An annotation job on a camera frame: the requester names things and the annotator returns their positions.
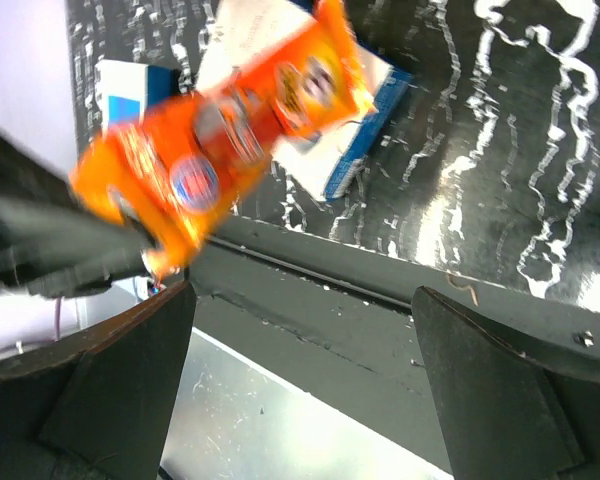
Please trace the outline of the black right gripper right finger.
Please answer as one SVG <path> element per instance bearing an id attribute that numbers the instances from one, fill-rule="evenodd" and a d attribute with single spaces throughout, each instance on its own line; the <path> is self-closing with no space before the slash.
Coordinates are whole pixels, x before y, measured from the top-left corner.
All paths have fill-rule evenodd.
<path id="1" fill-rule="evenodd" d="M 457 479 L 600 479 L 600 359 L 429 288 L 417 339 Z"/>

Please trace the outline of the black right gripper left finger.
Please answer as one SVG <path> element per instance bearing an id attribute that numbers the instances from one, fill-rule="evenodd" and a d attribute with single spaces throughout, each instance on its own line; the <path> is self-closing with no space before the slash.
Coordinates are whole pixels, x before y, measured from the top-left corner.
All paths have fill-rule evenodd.
<path id="1" fill-rule="evenodd" d="M 154 479 L 192 333 L 182 281 L 0 361 L 0 479 Z"/>

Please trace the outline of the orange razor pack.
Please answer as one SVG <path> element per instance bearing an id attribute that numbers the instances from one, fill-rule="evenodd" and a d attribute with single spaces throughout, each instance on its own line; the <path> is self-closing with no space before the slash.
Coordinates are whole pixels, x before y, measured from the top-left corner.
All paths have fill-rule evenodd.
<path id="1" fill-rule="evenodd" d="M 309 138 L 373 108 L 344 4 L 319 1 L 300 29 L 220 83 L 97 136 L 70 184 L 111 223 L 124 222 L 122 202 L 131 206 L 157 243 L 143 262 L 162 278 L 186 267 L 260 182 L 280 139 Z"/>

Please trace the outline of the blue Harry's razor box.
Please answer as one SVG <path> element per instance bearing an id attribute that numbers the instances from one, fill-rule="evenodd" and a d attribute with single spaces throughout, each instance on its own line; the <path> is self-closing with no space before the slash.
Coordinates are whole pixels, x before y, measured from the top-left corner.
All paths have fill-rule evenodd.
<path id="1" fill-rule="evenodd" d="M 95 72 L 102 135 L 118 124 L 142 120 L 148 110 L 179 94 L 177 69 L 104 59 Z"/>

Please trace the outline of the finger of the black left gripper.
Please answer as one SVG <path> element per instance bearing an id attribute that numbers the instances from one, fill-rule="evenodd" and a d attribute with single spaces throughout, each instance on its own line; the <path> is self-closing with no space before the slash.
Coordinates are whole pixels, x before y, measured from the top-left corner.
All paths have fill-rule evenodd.
<path id="1" fill-rule="evenodd" d="M 108 223 L 0 133 L 0 291 L 48 299 L 106 291 L 145 273 L 154 242 L 135 221 Z"/>

